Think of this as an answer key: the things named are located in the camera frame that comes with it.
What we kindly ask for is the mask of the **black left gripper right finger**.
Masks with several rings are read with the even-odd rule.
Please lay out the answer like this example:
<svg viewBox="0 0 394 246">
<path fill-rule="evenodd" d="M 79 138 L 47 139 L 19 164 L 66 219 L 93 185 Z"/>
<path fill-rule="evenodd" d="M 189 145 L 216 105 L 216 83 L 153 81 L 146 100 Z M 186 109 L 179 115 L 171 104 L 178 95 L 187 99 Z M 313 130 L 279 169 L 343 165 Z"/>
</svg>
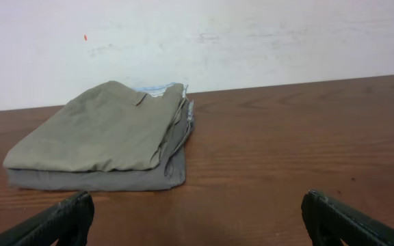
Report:
<svg viewBox="0 0 394 246">
<path fill-rule="evenodd" d="M 394 246 L 393 228 L 319 191 L 308 191 L 301 209 L 313 246 Z"/>
</svg>

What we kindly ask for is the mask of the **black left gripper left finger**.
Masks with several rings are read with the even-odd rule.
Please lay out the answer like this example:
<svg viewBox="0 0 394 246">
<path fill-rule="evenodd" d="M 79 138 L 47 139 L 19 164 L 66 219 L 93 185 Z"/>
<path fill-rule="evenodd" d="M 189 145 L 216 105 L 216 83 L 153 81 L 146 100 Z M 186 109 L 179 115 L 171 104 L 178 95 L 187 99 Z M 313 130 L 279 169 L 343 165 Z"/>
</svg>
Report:
<svg viewBox="0 0 394 246">
<path fill-rule="evenodd" d="M 94 202 L 78 192 L 0 233 L 0 246 L 85 246 L 94 218 Z"/>
</svg>

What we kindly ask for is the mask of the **folded khaki trousers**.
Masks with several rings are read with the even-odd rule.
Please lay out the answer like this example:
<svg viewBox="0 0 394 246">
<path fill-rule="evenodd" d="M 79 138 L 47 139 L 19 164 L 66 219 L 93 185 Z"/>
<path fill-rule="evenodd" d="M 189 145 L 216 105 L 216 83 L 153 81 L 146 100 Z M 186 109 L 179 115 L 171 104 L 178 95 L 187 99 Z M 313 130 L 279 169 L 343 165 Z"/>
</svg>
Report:
<svg viewBox="0 0 394 246">
<path fill-rule="evenodd" d="M 180 83 L 158 96 L 117 81 L 100 84 L 19 141 L 3 166 L 53 172 L 152 169 L 182 103 Z"/>
</svg>

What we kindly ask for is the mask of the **folded grey trousers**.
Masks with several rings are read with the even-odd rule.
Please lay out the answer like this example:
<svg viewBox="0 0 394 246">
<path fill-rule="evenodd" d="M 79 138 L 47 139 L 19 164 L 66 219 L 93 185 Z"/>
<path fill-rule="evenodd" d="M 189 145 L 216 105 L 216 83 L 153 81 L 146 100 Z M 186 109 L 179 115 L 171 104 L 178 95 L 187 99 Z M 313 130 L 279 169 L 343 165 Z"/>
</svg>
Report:
<svg viewBox="0 0 394 246">
<path fill-rule="evenodd" d="M 160 163 L 146 171 L 46 172 L 8 169 L 8 182 L 37 190 L 157 191 L 182 185 L 186 179 L 185 142 L 194 130 L 194 103 L 181 107 L 180 120 L 172 127 Z"/>
</svg>

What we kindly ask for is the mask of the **light blue folded garment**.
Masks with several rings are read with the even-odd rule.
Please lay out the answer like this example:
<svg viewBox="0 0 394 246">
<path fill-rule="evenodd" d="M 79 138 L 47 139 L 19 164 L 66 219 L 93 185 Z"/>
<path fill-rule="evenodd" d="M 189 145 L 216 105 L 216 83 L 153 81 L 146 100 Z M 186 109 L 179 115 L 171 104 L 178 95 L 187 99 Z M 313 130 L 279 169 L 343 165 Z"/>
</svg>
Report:
<svg viewBox="0 0 394 246">
<path fill-rule="evenodd" d="M 182 83 L 167 83 L 161 85 L 151 85 L 145 87 L 132 87 L 139 97 L 144 98 L 161 98 L 165 94 L 168 95 L 178 95 L 179 97 L 184 97 L 187 93 L 188 84 Z"/>
</svg>

